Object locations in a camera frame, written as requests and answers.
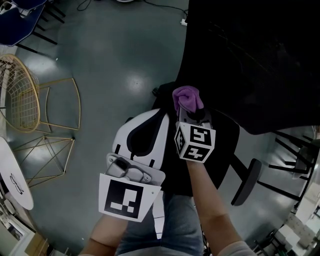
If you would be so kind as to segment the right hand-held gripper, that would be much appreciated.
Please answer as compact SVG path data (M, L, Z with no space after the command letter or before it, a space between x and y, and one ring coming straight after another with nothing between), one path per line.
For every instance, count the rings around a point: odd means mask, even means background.
M202 123L211 123L212 116L207 108L203 109L204 117ZM205 163L215 148L216 131L197 123L196 114L188 112L182 107L178 112L178 121L176 123L176 133L174 142L180 159Z

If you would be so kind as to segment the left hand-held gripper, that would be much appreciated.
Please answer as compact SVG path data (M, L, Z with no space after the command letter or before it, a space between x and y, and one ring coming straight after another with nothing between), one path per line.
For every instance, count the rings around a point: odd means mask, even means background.
M107 170L99 176L99 212L133 222L144 220L165 180L160 168L168 129L169 116L159 108L143 112L119 128L112 145L114 153L106 156Z

